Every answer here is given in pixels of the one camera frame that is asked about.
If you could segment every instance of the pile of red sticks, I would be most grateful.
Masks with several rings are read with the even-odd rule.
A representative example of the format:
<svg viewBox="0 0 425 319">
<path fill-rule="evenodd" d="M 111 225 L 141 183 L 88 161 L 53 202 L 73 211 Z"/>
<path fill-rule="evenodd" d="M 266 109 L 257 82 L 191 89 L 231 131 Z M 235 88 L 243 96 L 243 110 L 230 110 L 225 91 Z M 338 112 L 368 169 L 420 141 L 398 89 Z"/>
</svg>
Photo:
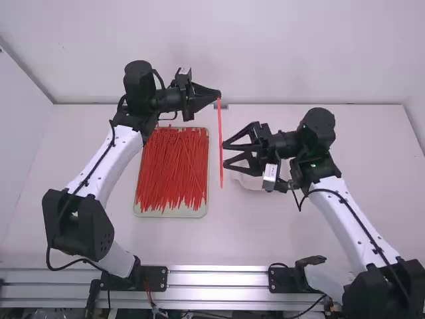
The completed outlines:
<svg viewBox="0 0 425 319">
<path fill-rule="evenodd" d="M 141 212 L 207 204 L 208 146 L 205 128 L 156 128 L 141 158 L 135 196 Z"/>
</svg>

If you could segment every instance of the red straw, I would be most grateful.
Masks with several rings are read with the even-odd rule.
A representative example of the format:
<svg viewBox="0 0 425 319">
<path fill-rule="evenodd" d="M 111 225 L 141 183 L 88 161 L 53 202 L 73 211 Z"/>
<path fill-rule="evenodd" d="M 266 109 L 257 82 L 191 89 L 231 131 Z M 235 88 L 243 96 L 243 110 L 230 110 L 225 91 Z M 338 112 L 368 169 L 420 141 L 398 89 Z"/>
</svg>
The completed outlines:
<svg viewBox="0 0 425 319">
<path fill-rule="evenodd" d="M 218 108 L 218 148 L 220 150 L 220 188 L 223 188 L 223 137 L 221 133 L 221 99 L 217 98 Z"/>
</svg>

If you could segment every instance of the black mounting bracket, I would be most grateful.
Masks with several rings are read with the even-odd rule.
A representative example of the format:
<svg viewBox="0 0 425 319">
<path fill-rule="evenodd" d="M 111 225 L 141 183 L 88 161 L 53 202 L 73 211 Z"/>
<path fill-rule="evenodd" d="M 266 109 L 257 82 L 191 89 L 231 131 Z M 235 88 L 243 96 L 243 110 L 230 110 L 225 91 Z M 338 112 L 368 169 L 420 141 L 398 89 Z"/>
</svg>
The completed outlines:
<svg viewBox="0 0 425 319">
<path fill-rule="evenodd" d="M 167 267 L 140 266 L 138 263 L 139 260 L 136 260 L 135 268 L 129 278 L 121 278 L 103 272 L 100 279 L 92 280 L 84 311 L 84 319 L 93 319 L 96 299 L 100 291 L 146 291 L 147 285 L 151 292 L 165 292 L 167 290 Z"/>
<path fill-rule="evenodd" d="M 268 269 L 268 290 L 272 294 L 320 293 L 308 285 L 304 267 L 324 263 L 324 256 L 310 256 L 296 261 L 294 268 L 270 266 Z"/>
<path fill-rule="evenodd" d="M 295 280 L 295 269 L 270 267 L 268 269 L 268 290 L 272 294 L 290 294 L 300 292 Z"/>
<path fill-rule="evenodd" d="M 128 281 L 118 276 L 102 273 L 100 290 L 146 291 L 146 284 L 152 292 L 167 290 L 168 268 L 165 266 L 138 266 L 136 281 Z"/>
</svg>

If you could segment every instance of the black cable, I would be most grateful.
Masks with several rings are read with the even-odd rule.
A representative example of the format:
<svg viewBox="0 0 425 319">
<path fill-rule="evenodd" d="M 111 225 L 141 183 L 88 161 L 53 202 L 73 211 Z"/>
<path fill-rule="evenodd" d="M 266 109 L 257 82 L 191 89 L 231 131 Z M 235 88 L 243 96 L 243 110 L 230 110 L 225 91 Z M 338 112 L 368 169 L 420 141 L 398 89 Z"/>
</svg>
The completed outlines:
<svg viewBox="0 0 425 319">
<path fill-rule="evenodd" d="M 220 314 L 210 314 L 209 312 L 203 312 L 199 310 L 190 311 L 190 312 L 192 312 L 193 314 L 204 314 L 204 315 L 215 317 L 215 318 L 232 319 L 232 317 L 221 316 Z"/>
<path fill-rule="evenodd" d="M 272 268 L 273 266 L 282 266 L 284 268 L 289 268 L 286 264 L 284 263 L 272 263 L 268 268 Z"/>
<path fill-rule="evenodd" d="M 301 199 L 301 201 L 300 201 L 300 203 L 298 205 L 298 210 L 301 211 L 301 207 L 303 205 L 303 202 L 305 201 L 305 199 L 310 194 L 317 193 L 317 192 L 324 192 L 324 193 L 330 193 L 330 194 L 335 195 L 336 197 L 339 198 L 339 202 L 342 203 L 342 204 L 344 204 L 348 208 L 348 210 L 353 215 L 353 217 L 356 220 L 356 222 L 358 222 L 358 224 L 360 225 L 360 227 L 362 228 L 362 230 L 365 232 L 366 236 L 371 241 L 371 244 L 375 248 L 376 252 L 379 254 L 379 256 L 381 257 L 381 259 L 384 261 L 385 265 L 387 266 L 388 270 L 391 273 L 391 276 L 393 277 L 394 281 L 396 282 L 397 286 L 399 287 L 400 291 L 402 292 L 403 297 L 405 297 L 407 304 L 410 304 L 409 296 L 407 294 L 407 291 L 406 291 L 406 289 L 404 289 L 403 284 L 401 283 L 399 277 L 395 273 L 394 269 L 391 267 L 391 264 L 388 261 L 387 257 L 384 255 L 383 249 L 379 247 L 378 243 L 375 241 L 375 239 L 373 238 L 373 236 L 369 233 L 369 231 L 367 230 L 366 226 L 362 223 L 362 221 L 360 220 L 359 216 L 357 216 L 357 214 L 354 211 L 354 209 L 350 206 L 350 204 L 348 204 L 347 200 L 340 193 L 338 193 L 336 191 L 333 191 L 331 189 L 326 189 L 326 188 L 312 189 L 311 191 L 308 191 L 304 195 L 304 197 Z"/>
<path fill-rule="evenodd" d="M 173 121 L 177 118 L 177 111 L 174 111 L 174 117 L 172 118 L 158 118 L 158 121 Z"/>
<path fill-rule="evenodd" d="M 305 309 L 304 311 L 300 312 L 299 314 L 296 314 L 295 316 L 290 316 L 290 317 L 282 317 L 282 319 L 295 319 L 295 318 L 299 318 L 301 317 L 303 314 L 306 314 L 307 312 L 309 312 L 311 309 L 313 309 L 323 298 L 325 298 L 326 295 L 323 294 L 322 296 L 320 296 L 319 299 L 317 299 L 310 307 L 308 307 L 307 309 Z"/>
<path fill-rule="evenodd" d="M 111 311 L 111 290 L 109 289 L 109 284 L 108 284 L 108 309 L 109 311 Z"/>
<path fill-rule="evenodd" d="M 190 310 L 186 311 L 186 313 L 184 315 L 182 315 L 180 318 L 185 318 L 187 316 L 187 314 L 189 313 Z"/>
<path fill-rule="evenodd" d="M 124 99 L 125 96 L 120 98 L 120 101 L 118 103 L 118 106 L 122 105 L 122 103 L 124 103 Z M 70 205 L 70 202 L 72 201 L 72 198 L 83 188 L 83 186 L 88 186 L 88 180 L 91 178 L 91 176 L 93 175 L 94 171 L 96 170 L 96 168 L 98 168 L 100 162 L 105 158 L 106 154 L 109 152 L 109 150 L 115 146 L 115 128 L 114 125 L 112 124 L 112 121 L 109 121 L 111 129 L 112 129 L 112 139 L 111 142 L 109 143 L 108 147 L 106 148 L 106 150 L 104 151 L 104 153 L 100 156 L 100 158 L 98 159 L 98 161 L 96 162 L 96 164 L 94 164 L 93 168 L 90 170 L 89 174 L 81 181 L 80 185 L 78 185 L 78 187 L 72 192 L 72 194 L 68 197 L 68 199 L 66 200 L 65 204 L 62 206 L 62 209 L 60 210 L 59 213 L 59 217 L 58 217 L 58 222 L 60 223 L 60 221 L 63 218 L 63 215 L 65 214 L 66 209 L 68 208 L 68 206 Z M 104 269 L 100 268 L 99 266 L 95 265 L 90 259 L 87 258 L 80 258 L 80 259 L 76 259 L 75 261 L 72 261 L 66 265 L 60 266 L 60 267 L 53 267 L 50 263 L 50 250 L 51 250 L 51 244 L 52 243 L 47 243 L 47 250 L 46 250 L 46 265 L 47 268 L 51 271 L 60 271 L 60 270 L 64 270 L 76 263 L 87 263 L 91 266 L 93 266 L 94 268 L 100 270 L 100 271 L 105 271 Z"/>
<path fill-rule="evenodd" d="M 291 191 L 292 191 L 292 195 L 294 196 L 295 203 L 297 204 L 297 208 L 299 211 L 301 211 L 301 207 L 299 206 L 297 195 L 295 194 L 295 191 L 292 188 L 291 188 Z"/>
</svg>

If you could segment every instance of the black joint housing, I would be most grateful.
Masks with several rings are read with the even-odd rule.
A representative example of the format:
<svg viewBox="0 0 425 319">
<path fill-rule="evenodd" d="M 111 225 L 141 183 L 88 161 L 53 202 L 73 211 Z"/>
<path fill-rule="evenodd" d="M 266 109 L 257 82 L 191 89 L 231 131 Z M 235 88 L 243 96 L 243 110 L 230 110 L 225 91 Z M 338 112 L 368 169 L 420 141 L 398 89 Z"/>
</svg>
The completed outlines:
<svg viewBox="0 0 425 319">
<path fill-rule="evenodd" d="M 67 201 L 70 203 L 62 213 Z M 42 198 L 42 212 L 51 248 L 97 262 L 114 242 L 114 227 L 93 195 L 81 197 L 49 189 Z"/>
</svg>

